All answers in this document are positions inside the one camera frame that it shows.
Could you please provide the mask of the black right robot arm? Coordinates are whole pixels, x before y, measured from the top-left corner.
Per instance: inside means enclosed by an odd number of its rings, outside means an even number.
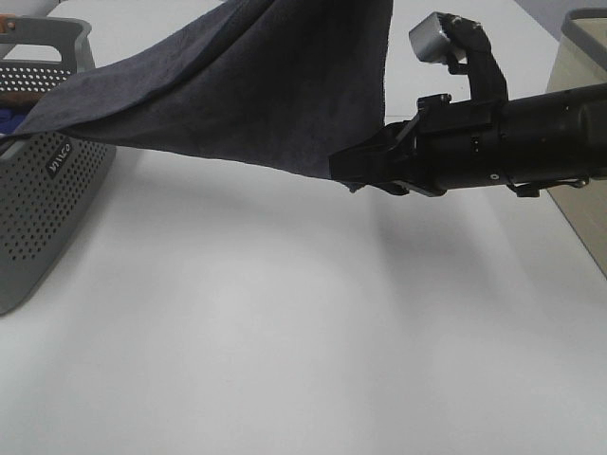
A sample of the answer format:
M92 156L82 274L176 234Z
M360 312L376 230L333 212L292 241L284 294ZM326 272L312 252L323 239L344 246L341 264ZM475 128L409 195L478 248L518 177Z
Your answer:
M411 120L391 123L329 158L333 180L395 195L442 196L505 186L537 197L606 176L606 86L518 100L421 98Z

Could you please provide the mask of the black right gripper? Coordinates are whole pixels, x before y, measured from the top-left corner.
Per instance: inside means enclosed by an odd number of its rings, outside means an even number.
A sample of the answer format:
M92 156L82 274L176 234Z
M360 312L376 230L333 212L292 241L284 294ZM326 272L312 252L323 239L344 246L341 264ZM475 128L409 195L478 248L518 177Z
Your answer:
M332 180L376 183L391 195L508 186L500 157L505 99L452 102L446 94L418 100L417 114L329 156Z

